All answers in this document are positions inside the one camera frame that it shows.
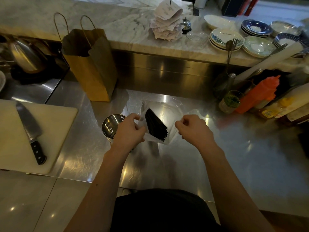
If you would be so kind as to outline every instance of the black shirt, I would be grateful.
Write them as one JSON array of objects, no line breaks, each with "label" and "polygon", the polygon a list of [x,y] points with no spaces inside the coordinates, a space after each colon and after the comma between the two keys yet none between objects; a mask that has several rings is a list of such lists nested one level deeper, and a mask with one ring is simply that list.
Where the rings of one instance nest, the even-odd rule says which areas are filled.
[{"label": "black shirt", "polygon": [[225,231],[203,199],[183,190],[149,189],[116,198],[110,231]]}]

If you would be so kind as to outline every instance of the chef's knife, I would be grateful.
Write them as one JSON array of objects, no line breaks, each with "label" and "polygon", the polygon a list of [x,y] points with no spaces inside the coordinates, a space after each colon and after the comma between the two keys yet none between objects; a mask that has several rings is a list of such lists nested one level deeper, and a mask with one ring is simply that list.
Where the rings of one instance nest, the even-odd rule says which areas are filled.
[{"label": "chef's knife", "polygon": [[36,138],[42,134],[41,128],[33,115],[20,102],[16,103],[16,109],[21,119],[21,122],[23,123],[23,127],[29,137],[30,145],[37,160],[37,163],[38,165],[42,165],[45,163],[47,157],[43,154],[41,145],[36,140]]}]

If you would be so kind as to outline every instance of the paper bag handle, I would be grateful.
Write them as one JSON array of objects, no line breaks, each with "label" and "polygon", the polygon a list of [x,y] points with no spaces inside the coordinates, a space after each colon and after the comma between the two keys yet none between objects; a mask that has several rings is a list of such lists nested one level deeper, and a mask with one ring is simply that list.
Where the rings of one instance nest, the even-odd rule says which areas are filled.
[{"label": "paper bag handle", "polygon": [[62,42],[62,39],[61,39],[60,34],[59,34],[58,27],[57,27],[57,24],[56,24],[56,20],[55,20],[56,14],[59,14],[59,15],[61,15],[61,16],[64,18],[64,21],[66,22],[66,30],[67,30],[68,34],[69,34],[69,27],[68,27],[68,23],[67,23],[67,21],[66,21],[66,18],[65,18],[62,14],[60,14],[59,12],[54,13],[54,23],[55,23],[55,27],[56,27],[56,29],[57,29],[57,33],[58,33],[59,39],[60,39],[60,41]]},{"label": "paper bag handle", "polygon": [[90,44],[90,41],[88,40],[88,38],[87,38],[87,36],[86,36],[86,33],[85,33],[85,31],[84,31],[83,25],[82,25],[82,19],[83,19],[83,17],[87,17],[87,18],[90,20],[90,22],[92,23],[93,28],[94,28],[95,30],[96,30],[96,28],[95,28],[95,25],[93,24],[92,20],[91,20],[87,15],[83,15],[83,16],[80,18],[80,26],[82,27],[83,33],[84,33],[84,35],[85,35],[85,38],[87,39],[87,41],[88,41],[90,47],[92,48],[92,45]]}]

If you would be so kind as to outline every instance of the knife handle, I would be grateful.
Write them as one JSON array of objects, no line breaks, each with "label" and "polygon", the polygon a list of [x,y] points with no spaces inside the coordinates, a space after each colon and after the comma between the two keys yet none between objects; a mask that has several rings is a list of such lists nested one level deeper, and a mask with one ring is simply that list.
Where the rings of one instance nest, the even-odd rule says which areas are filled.
[{"label": "knife handle", "polygon": [[42,165],[45,163],[47,157],[43,154],[41,145],[38,141],[34,141],[33,143],[30,143],[31,148],[33,150],[34,156],[36,157],[38,165]]}]

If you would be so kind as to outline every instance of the marble countertop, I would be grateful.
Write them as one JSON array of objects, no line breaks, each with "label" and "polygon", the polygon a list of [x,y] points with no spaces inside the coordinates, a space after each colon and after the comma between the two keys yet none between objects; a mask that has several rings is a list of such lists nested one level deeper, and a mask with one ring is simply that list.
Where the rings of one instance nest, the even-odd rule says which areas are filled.
[{"label": "marble countertop", "polygon": [[[69,30],[80,29],[80,17],[87,15],[97,28],[105,30],[113,49],[203,62],[226,63],[226,53],[213,48],[209,42],[193,43],[185,35],[174,42],[156,40],[153,33],[149,31],[149,20],[153,18],[156,2],[148,0],[148,4],[143,4],[141,1],[139,3],[137,0],[134,1],[130,4],[128,2],[108,3],[79,0],[1,0],[0,33],[59,41],[53,22],[55,12],[60,12],[66,17]],[[183,17],[186,16],[191,21],[193,31],[211,32],[206,26],[203,14],[201,16],[192,15],[192,4],[176,2],[184,9]],[[219,15],[220,11],[214,8],[214,3],[210,5],[213,6],[207,8],[207,14]],[[60,35],[63,37],[66,35],[64,20],[61,16],[57,16],[56,21]],[[87,19],[84,19],[83,23],[84,28],[92,29]],[[233,53],[230,63],[239,66],[253,66],[259,61],[243,50],[239,50]],[[309,57],[302,60],[289,58],[274,65],[273,68],[293,71],[308,63]]]}]

